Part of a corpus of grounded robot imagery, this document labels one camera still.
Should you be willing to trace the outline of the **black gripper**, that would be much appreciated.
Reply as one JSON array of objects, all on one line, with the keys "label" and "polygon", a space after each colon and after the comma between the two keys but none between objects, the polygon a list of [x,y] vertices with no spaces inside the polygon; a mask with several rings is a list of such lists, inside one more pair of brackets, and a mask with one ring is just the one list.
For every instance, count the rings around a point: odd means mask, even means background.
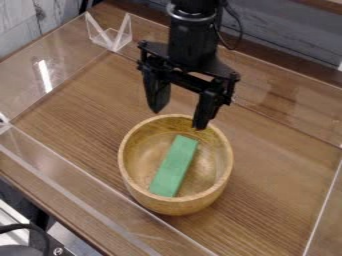
[{"label": "black gripper", "polygon": [[224,12],[229,6],[169,6],[169,41],[138,43],[138,69],[143,75],[147,104],[159,113],[175,84],[199,94],[193,127],[205,130],[224,104],[232,103],[240,74],[218,58]]}]

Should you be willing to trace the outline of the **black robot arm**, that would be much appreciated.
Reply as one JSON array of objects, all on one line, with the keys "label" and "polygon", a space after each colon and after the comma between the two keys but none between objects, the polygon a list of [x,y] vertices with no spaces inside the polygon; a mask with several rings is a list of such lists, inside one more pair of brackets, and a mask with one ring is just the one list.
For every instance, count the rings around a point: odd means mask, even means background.
[{"label": "black robot arm", "polygon": [[146,99],[158,113],[178,85],[199,94],[193,127],[207,128],[220,108],[233,102],[240,73],[218,57],[221,25],[228,0],[171,0],[169,41],[138,43],[138,69],[143,75]]}]

